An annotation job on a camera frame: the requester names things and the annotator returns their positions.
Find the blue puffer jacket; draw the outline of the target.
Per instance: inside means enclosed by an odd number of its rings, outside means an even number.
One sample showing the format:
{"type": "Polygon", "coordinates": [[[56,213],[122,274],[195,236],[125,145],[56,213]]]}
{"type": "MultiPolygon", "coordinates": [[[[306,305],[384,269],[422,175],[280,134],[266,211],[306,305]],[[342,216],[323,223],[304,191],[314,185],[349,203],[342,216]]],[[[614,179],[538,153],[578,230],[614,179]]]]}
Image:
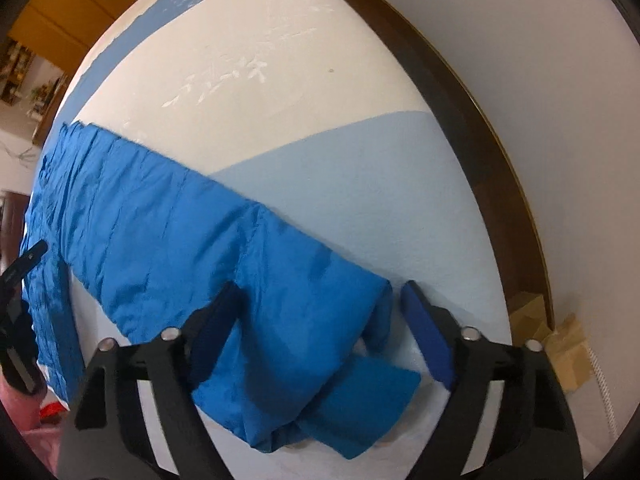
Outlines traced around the blue puffer jacket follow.
{"type": "Polygon", "coordinates": [[[354,458],[385,437],[420,376],[382,359],[390,282],[249,200],[95,125],[63,126],[42,156],[24,244],[39,361],[69,401],[85,371],[70,281],[134,344],[180,326],[233,283],[228,338],[193,352],[195,404],[256,450],[316,439],[354,458]]]}

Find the pink checkered clothing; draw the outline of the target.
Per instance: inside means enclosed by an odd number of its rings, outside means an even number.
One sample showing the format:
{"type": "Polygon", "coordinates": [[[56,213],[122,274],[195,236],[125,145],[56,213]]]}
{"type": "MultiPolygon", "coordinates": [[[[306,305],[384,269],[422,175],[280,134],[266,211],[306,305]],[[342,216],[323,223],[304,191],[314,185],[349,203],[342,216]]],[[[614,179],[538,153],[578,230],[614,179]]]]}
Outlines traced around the pink checkered clothing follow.
{"type": "Polygon", "coordinates": [[[1,402],[18,432],[32,452],[46,465],[51,474],[58,473],[62,427],[43,425],[40,406],[48,393],[46,384],[39,386],[33,396],[21,393],[1,376],[1,402]]]}

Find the orange wooden wardrobe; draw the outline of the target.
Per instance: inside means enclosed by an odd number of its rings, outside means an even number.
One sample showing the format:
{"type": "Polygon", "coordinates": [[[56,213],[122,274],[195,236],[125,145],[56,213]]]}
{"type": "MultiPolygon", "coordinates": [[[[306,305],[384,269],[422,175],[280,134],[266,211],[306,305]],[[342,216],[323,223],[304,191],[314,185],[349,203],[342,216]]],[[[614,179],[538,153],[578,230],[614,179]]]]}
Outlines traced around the orange wooden wardrobe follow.
{"type": "Polygon", "coordinates": [[[28,0],[8,36],[73,75],[89,50],[138,0],[28,0]]]}

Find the wooden desk with shelf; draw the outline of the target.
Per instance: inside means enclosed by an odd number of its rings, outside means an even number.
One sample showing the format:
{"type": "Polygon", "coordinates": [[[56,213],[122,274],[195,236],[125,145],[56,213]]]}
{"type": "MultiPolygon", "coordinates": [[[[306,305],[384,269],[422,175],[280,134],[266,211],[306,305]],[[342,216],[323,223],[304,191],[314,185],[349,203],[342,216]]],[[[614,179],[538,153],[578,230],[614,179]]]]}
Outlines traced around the wooden desk with shelf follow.
{"type": "Polygon", "coordinates": [[[6,37],[1,41],[1,128],[31,141],[66,73],[24,44],[6,37]]]}

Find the blue and white bedspread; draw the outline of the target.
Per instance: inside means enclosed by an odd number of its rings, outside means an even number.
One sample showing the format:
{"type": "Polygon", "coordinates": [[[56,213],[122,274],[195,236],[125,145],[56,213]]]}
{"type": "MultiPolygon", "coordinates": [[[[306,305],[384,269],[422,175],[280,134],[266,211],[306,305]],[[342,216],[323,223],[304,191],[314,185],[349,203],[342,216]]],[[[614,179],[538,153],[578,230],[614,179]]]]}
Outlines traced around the blue and white bedspread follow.
{"type": "Polygon", "coordinates": [[[500,341],[494,250],[447,119],[345,0],[139,0],[55,116],[221,180],[500,341]]]}

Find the dark wooden bed frame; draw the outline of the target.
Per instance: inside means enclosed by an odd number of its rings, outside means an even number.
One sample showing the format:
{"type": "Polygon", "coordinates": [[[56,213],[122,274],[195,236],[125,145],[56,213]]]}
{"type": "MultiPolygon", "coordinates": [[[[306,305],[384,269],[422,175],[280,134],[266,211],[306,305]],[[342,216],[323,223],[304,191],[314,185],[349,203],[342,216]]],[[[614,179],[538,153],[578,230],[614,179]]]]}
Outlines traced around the dark wooden bed frame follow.
{"type": "Polygon", "coordinates": [[[480,207],[504,296],[536,292],[555,326],[544,251],[520,179],[495,128],[426,37],[387,0],[345,0],[388,47],[431,107],[480,207]]]}

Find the dark brown cabinet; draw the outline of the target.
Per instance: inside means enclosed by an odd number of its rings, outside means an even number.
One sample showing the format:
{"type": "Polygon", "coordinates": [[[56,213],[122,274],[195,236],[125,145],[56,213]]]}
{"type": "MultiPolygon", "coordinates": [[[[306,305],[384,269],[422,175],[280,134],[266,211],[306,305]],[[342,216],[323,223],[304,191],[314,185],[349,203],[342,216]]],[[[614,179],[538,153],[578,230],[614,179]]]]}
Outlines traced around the dark brown cabinet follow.
{"type": "Polygon", "coordinates": [[[28,203],[27,195],[1,191],[1,272],[20,254],[28,203]]]}

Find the cardboard box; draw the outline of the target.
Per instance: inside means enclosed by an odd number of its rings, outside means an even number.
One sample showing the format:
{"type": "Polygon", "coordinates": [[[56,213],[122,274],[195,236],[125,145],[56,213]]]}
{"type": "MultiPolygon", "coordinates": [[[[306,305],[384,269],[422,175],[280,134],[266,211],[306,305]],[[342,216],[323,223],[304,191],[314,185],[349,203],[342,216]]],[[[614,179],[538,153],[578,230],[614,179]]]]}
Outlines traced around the cardboard box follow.
{"type": "Polygon", "coordinates": [[[544,297],[532,292],[513,296],[508,310],[512,344],[522,346],[529,339],[541,342],[565,393],[588,382],[592,375],[588,342],[574,314],[552,330],[547,324],[544,297]]]}

